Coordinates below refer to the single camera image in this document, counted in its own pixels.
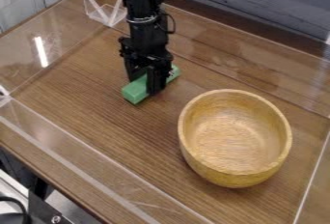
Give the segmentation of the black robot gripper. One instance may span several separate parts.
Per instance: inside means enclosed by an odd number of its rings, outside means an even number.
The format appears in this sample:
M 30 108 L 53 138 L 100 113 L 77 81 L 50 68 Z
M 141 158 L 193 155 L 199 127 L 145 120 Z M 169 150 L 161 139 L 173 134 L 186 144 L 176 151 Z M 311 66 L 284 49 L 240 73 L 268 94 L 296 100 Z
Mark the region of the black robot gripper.
M 126 37 L 118 38 L 120 56 L 124 59 L 128 81 L 136 80 L 146 69 L 146 93 L 154 95 L 165 88 L 172 55 L 166 51 L 168 29 L 165 16 L 128 18 Z

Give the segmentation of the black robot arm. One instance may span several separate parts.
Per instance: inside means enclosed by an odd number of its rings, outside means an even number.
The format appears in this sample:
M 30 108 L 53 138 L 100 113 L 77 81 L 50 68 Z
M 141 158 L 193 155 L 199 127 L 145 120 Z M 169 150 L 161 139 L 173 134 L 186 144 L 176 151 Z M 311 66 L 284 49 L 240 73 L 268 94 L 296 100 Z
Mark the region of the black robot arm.
M 166 51 L 169 14 L 164 0 L 122 0 L 126 8 L 128 36 L 118 38 L 120 56 L 124 58 L 128 80 L 146 75 L 145 90 L 154 95 L 165 88 L 169 77 L 172 54 Z

